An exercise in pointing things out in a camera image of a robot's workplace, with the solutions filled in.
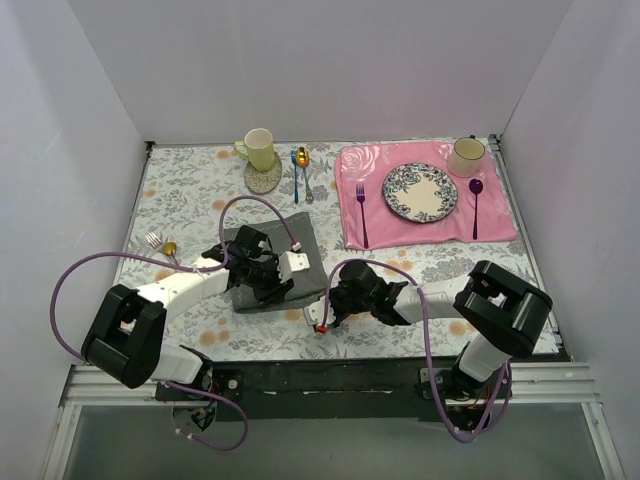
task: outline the gray placemat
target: gray placemat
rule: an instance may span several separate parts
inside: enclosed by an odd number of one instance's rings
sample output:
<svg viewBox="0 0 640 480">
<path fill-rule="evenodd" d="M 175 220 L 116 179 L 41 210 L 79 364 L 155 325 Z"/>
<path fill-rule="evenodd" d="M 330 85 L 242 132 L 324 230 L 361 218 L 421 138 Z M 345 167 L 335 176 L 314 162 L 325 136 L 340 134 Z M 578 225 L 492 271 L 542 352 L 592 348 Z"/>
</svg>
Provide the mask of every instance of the gray placemat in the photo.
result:
<svg viewBox="0 0 640 480">
<path fill-rule="evenodd" d="M 309 214 L 307 212 L 296 213 L 286 220 L 294 237 L 302 244 L 302 253 L 307 254 L 311 268 L 304 272 L 294 273 L 294 287 L 285 295 L 284 303 L 278 305 L 260 306 L 250 287 L 241 285 L 240 288 L 234 288 L 231 291 L 231 299 L 235 312 L 274 312 L 304 308 L 318 300 L 327 288 L 327 274 L 322 266 L 322 258 Z M 280 220 L 249 226 L 269 235 L 274 252 L 281 253 L 291 248 L 291 240 Z M 238 230 L 238 228 L 225 229 L 224 238 L 234 238 Z"/>
</svg>

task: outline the fork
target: fork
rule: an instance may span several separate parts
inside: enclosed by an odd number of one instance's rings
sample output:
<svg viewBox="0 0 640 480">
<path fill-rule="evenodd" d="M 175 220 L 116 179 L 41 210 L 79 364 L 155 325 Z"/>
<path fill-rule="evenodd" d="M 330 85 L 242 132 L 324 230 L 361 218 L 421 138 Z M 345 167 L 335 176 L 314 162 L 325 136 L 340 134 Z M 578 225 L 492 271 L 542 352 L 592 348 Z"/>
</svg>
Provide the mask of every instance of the fork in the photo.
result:
<svg viewBox="0 0 640 480">
<path fill-rule="evenodd" d="M 167 255 L 162 251 L 162 245 L 163 245 L 162 240 L 158 238 L 158 236 L 155 233 L 153 232 L 147 233 L 147 242 L 149 242 L 149 245 L 151 245 L 151 248 L 153 248 L 156 252 L 162 253 L 165 257 L 169 259 L 170 262 L 173 262 L 176 265 L 179 265 L 175 255 Z"/>
<path fill-rule="evenodd" d="M 364 248 L 369 248 L 369 239 L 367 238 L 367 224 L 364 221 L 364 182 L 359 181 L 356 184 L 356 200 L 360 204 L 362 211 L 362 232 L 364 233 Z"/>
</svg>

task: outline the purple fork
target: purple fork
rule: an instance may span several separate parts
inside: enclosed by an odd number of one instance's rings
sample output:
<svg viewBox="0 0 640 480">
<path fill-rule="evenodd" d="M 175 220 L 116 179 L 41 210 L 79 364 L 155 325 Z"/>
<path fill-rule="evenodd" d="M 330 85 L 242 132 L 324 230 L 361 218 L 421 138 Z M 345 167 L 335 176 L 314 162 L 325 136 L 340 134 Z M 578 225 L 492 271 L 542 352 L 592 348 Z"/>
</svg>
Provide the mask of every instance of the purple fork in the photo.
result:
<svg viewBox="0 0 640 480">
<path fill-rule="evenodd" d="M 364 248 L 369 248 L 369 239 L 367 238 L 367 224 L 364 221 L 364 183 L 362 181 L 356 184 L 356 200 L 360 204 L 362 211 L 362 232 L 364 233 Z"/>
</svg>

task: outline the yellow mug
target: yellow mug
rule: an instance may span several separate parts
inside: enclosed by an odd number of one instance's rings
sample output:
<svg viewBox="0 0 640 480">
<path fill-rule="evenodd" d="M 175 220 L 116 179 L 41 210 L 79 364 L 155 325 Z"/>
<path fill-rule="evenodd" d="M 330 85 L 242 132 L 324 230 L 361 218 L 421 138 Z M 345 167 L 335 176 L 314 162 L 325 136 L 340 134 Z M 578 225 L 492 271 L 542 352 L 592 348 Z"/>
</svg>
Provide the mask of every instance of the yellow mug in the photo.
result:
<svg viewBox="0 0 640 480">
<path fill-rule="evenodd" d="M 238 150 L 238 147 L 247 149 L 247 153 Z M 235 152 L 259 172 L 266 172 L 273 166 L 273 135 L 266 128 L 254 128 L 244 136 L 244 141 L 236 142 L 233 146 Z"/>
</svg>

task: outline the white mug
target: white mug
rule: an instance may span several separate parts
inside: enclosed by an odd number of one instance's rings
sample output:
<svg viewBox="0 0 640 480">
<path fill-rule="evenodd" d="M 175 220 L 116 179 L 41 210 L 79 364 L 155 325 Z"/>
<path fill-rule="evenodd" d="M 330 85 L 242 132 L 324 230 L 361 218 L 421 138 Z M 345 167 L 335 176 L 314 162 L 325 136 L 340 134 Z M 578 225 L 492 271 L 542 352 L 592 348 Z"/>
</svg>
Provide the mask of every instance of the white mug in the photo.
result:
<svg viewBox="0 0 640 480">
<path fill-rule="evenodd" d="M 247 152 L 241 152 L 239 147 L 244 147 Z M 254 128 L 244 136 L 244 141 L 236 142 L 233 149 L 259 172 L 266 172 L 273 166 L 273 135 L 266 128 Z"/>
<path fill-rule="evenodd" d="M 447 160 L 449 171 L 456 177 L 470 177 L 480 165 L 485 148 L 475 135 L 459 138 L 453 144 L 453 151 Z"/>
</svg>

